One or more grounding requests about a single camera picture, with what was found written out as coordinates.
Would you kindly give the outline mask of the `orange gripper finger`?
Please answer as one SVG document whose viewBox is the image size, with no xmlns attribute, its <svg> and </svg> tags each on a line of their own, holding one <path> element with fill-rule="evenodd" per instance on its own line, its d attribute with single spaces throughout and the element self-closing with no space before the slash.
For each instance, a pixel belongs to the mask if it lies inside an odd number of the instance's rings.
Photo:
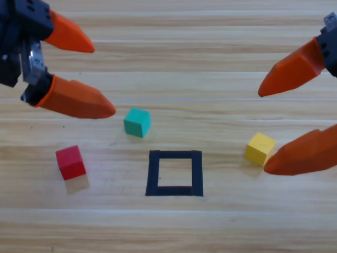
<svg viewBox="0 0 337 253">
<path fill-rule="evenodd" d="M 336 125 L 313 130 L 285 144 L 267 161 L 264 171 L 281 176 L 327 170 L 336 166 Z"/>
</svg>

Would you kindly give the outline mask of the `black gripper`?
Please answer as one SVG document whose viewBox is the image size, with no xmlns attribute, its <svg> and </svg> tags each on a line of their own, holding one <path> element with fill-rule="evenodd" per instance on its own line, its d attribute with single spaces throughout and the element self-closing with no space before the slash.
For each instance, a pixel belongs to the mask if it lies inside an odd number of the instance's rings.
<svg viewBox="0 0 337 253">
<path fill-rule="evenodd" d="M 326 69 L 336 77 L 336 13 L 324 17 L 321 35 L 277 62 L 260 85 L 260 97 L 294 90 L 316 78 Z"/>
<path fill-rule="evenodd" d="M 1 83 L 14 87 L 19 76 L 29 85 L 21 100 L 80 119 L 105 119 L 115 106 L 98 89 L 49 74 L 41 42 L 61 50 L 93 53 L 90 38 L 44 1 L 1 1 Z"/>
</svg>

